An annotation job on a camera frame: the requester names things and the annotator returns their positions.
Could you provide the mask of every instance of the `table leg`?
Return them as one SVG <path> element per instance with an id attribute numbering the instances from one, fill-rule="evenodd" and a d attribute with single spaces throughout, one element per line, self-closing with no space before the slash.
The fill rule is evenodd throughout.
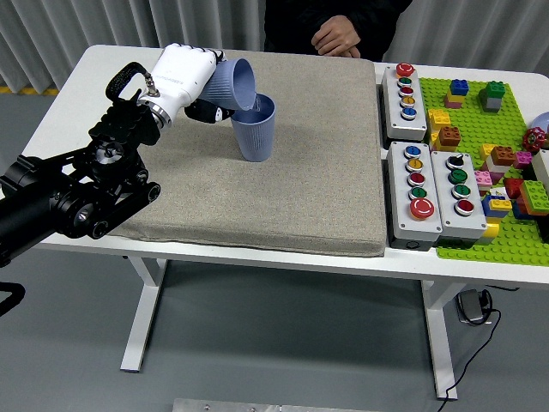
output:
<path id="1" fill-rule="evenodd" d="M 455 383 L 454 368 L 449 352 L 448 333 L 443 308 L 461 292 L 465 283 L 422 281 L 423 305 L 431 345 L 432 369 L 439 399 L 446 398 L 446 390 Z M 449 391 L 449 399 L 457 399 L 457 391 Z"/>
<path id="2" fill-rule="evenodd" d="M 129 257 L 129 260 L 137 274 L 143 279 L 143 290 L 120 369 L 126 372 L 139 372 L 160 287 L 166 272 L 167 260 L 132 256 Z"/>

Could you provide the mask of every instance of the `red button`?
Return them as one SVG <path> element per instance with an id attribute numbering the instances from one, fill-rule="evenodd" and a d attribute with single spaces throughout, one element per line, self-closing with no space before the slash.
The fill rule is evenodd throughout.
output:
<path id="1" fill-rule="evenodd" d="M 408 175 L 408 184 L 412 187 L 422 186 L 425 183 L 425 176 L 421 173 L 410 173 Z"/>
<path id="2" fill-rule="evenodd" d="M 424 197 L 418 197 L 410 203 L 410 212 L 416 219 L 426 219 L 435 213 L 435 205 Z"/>
<path id="3" fill-rule="evenodd" d="M 398 63 L 396 65 L 396 74 L 400 77 L 409 77 L 414 70 L 413 66 L 408 63 Z"/>
<path id="4" fill-rule="evenodd" d="M 462 199 L 454 205 L 454 210 L 458 215 L 470 216 L 473 213 L 474 205 L 468 200 Z"/>
<path id="5" fill-rule="evenodd" d="M 413 95 L 413 89 L 412 88 L 401 88 L 398 92 L 398 95 L 401 97 L 411 97 Z"/>

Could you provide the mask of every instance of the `blue plastic cup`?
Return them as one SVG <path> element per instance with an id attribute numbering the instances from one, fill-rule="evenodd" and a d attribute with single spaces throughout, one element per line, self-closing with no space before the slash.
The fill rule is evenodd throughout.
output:
<path id="1" fill-rule="evenodd" d="M 273 153 L 275 140 L 275 102 L 265 94 L 258 94 L 258 111 L 236 111 L 232 128 L 242 156 L 247 161 L 265 161 Z"/>
<path id="2" fill-rule="evenodd" d="M 250 110 L 256 102 L 256 78 L 245 58 L 220 62 L 199 99 L 231 110 Z"/>

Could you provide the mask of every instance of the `large red button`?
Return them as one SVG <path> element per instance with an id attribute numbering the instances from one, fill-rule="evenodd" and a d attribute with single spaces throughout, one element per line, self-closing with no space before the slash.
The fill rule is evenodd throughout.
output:
<path id="1" fill-rule="evenodd" d="M 409 63 L 398 63 L 396 65 L 396 74 L 400 77 L 409 77 L 415 69 Z"/>
<path id="2" fill-rule="evenodd" d="M 435 205 L 429 199 L 418 197 L 410 203 L 410 212 L 416 219 L 426 219 L 435 213 Z"/>

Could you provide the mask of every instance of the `black shirt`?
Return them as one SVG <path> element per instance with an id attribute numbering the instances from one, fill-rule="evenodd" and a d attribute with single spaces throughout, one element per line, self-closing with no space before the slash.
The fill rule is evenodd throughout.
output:
<path id="1" fill-rule="evenodd" d="M 335 15 L 354 25 L 362 58 L 381 61 L 395 36 L 396 21 L 412 0 L 267 0 L 265 33 L 273 52 L 314 54 L 311 40 Z"/>

